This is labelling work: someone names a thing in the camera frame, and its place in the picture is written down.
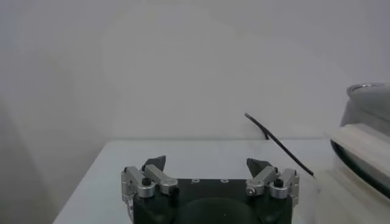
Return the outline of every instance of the black cable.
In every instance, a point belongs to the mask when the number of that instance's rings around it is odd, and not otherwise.
[[[249,115],[248,113],[245,113],[245,117],[247,117],[250,121],[252,121],[255,125],[257,125],[257,127],[260,128],[260,130],[266,134],[266,136],[269,136],[271,137],[272,140],[274,140],[274,142],[279,145],[280,148],[283,149],[283,151],[285,151],[285,153],[287,153],[288,156],[291,157],[292,160],[294,160],[303,170],[305,170],[308,174],[310,174],[311,176],[314,176],[314,173],[313,171],[311,171],[309,168],[307,168],[305,165],[303,165],[303,163],[301,163],[299,161],[299,159],[297,159],[266,127],[264,127],[263,125],[261,125],[256,119],[254,119],[251,115]]]

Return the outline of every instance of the white wall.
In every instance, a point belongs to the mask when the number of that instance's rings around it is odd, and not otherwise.
[[[283,138],[322,136],[346,87],[390,82],[389,6],[2,1],[0,192],[26,206],[2,202],[1,223],[50,222],[112,138],[257,138],[245,112]]]

